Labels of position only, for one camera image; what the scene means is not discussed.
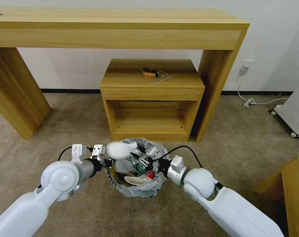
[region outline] black baseboard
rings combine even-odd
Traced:
[[[41,89],[43,93],[101,94],[100,89]]]
[[[241,95],[281,95],[290,96],[293,92],[278,92],[278,91],[240,91]],[[237,91],[222,91],[221,95],[238,95]]]
[[[99,89],[41,89],[43,93],[70,93],[70,94],[100,94]],[[277,91],[240,91],[241,95],[283,95],[290,96],[293,92]],[[221,95],[238,95],[237,91],[222,91]]]

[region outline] cabinet drawer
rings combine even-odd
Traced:
[[[204,89],[114,89],[101,88],[106,100],[200,100]]]

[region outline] open shelf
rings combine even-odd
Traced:
[[[161,140],[185,141],[191,126],[187,108],[196,101],[124,101],[107,100],[113,111],[111,121],[114,139],[144,137]]]

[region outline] trash can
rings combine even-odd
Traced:
[[[124,139],[121,142],[127,144],[136,142],[137,148],[139,148],[143,152],[144,151],[146,152],[149,149],[152,149],[153,147],[155,147],[159,151],[160,155],[165,155],[168,152],[161,143],[149,141],[144,138],[129,138],[129,139]],[[163,159],[170,160],[170,157],[169,155],[167,155]],[[157,192],[159,191],[159,189],[162,187],[163,183],[166,180],[163,173],[159,172],[157,168],[152,171],[142,170],[142,163],[135,163],[135,157],[133,155],[121,160],[115,160],[112,167],[107,169],[107,174],[109,180],[114,185],[114,187],[124,196],[130,198],[131,197],[151,198],[157,194]],[[128,178],[133,180],[139,179],[142,182],[140,184],[134,183],[134,181],[129,181]]]

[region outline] gray floor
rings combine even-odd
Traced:
[[[24,141],[0,115],[0,214],[20,195],[39,185],[42,171],[74,143],[111,141],[100,95],[46,94],[52,111],[30,140]],[[273,96],[255,96],[259,101]],[[216,179],[230,187],[286,230],[285,210],[251,188],[299,154],[291,138],[267,111],[276,103],[248,110],[237,96],[221,96],[202,143],[162,142],[167,149],[192,147]],[[191,168],[192,154],[181,149]],[[66,152],[63,159],[70,159]],[[227,236],[181,188],[166,181],[152,199],[125,198],[104,172],[71,199],[55,203],[35,236]]]

